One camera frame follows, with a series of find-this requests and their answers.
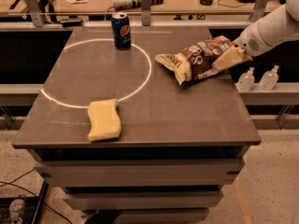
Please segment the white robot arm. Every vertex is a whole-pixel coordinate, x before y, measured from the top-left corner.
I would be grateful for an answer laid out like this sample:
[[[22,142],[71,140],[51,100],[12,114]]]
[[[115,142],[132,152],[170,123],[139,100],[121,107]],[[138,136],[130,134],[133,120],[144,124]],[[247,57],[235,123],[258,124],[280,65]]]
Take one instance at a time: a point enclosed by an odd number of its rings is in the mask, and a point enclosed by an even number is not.
[[[223,71],[266,53],[288,41],[299,39],[299,0],[285,4],[248,26],[213,64],[213,71]]]

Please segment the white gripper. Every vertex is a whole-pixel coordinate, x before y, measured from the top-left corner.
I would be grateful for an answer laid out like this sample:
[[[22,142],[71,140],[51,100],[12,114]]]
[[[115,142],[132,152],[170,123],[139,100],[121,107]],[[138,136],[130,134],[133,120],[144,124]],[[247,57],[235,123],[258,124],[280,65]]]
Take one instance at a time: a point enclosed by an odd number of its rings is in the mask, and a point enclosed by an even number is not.
[[[227,70],[237,64],[251,61],[252,57],[260,56],[273,48],[264,41],[258,23],[248,26],[234,42],[239,47],[227,49],[212,64],[214,69]]]

